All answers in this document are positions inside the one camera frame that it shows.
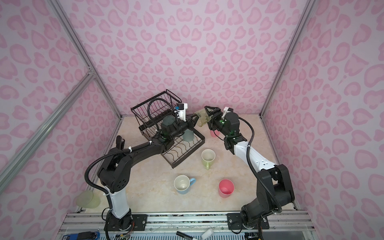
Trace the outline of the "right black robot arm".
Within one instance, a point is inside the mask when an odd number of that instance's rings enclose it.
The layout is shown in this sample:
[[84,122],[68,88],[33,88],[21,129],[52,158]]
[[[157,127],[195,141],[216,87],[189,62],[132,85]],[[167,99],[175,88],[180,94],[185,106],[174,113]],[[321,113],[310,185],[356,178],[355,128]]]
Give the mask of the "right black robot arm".
[[255,130],[233,109],[205,106],[205,112],[209,129],[224,135],[226,150],[246,162],[257,179],[257,197],[241,208],[240,217],[245,228],[257,227],[260,231],[268,216],[282,212],[283,206],[295,201],[289,170],[252,147]]

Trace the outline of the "green transparent cup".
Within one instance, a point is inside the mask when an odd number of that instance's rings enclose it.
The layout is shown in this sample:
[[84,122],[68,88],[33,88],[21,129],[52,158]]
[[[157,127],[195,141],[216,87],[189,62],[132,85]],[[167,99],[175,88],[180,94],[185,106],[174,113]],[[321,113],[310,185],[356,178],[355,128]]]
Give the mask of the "green transparent cup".
[[199,111],[196,111],[195,114],[198,117],[198,120],[197,120],[198,127],[202,127],[203,125],[207,124],[211,120],[211,117],[208,115],[206,109],[201,109]]

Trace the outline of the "teal frosted tumbler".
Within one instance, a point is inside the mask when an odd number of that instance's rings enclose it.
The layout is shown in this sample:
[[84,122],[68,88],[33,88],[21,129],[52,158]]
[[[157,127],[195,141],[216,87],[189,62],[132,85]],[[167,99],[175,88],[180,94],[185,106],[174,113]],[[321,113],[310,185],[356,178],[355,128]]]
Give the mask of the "teal frosted tumbler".
[[183,134],[183,141],[185,142],[192,142],[194,140],[194,131],[193,130],[190,130],[190,129],[187,129],[185,130],[184,134]]
[[164,134],[169,135],[176,130],[177,123],[174,116],[168,115],[163,118],[161,130]]

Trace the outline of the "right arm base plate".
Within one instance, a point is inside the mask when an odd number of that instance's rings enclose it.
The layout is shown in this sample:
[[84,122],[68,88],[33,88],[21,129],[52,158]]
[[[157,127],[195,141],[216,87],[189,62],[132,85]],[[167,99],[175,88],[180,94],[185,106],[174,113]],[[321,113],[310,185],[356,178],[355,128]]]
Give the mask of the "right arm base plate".
[[267,218],[248,219],[242,213],[228,213],[227,225],[230,231],[239,232],[246,230],[257,230],[259,225],[262,230],[269,230],[270,225]]

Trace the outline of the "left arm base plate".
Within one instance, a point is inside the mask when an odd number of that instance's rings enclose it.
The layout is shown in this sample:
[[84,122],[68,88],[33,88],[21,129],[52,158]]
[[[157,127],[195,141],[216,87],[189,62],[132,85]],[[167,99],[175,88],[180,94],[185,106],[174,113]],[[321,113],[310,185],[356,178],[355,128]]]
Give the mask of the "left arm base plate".
[[147,225],[147,220],[148,215],[145,214],[127,215],[121,219],[110,214],[106,217],[104,230],[107,230],[108,232],[144,231]]

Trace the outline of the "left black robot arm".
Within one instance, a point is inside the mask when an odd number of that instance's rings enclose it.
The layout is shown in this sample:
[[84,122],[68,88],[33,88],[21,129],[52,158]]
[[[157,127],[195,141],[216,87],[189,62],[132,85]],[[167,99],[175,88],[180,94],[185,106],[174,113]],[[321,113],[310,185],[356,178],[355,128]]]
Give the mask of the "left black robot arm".
[[148,116],[157,128],[155,135],[148,142],[124,148],[117,143],[108,154],[96,159],[85,171],[86,183],[94,189],[102,191],[108,200],[109,211],[105,220],[105,232],[109,230],[131,231],[134,220],[126,197],[126,186],[129,183],[132,168],[155,155],[161,155],[173,148],[175,140],[185,131],[192,131],[197,124],[196,114],[187,114],[188,105],[178,103],[171,106],[171,113],[159,122]]

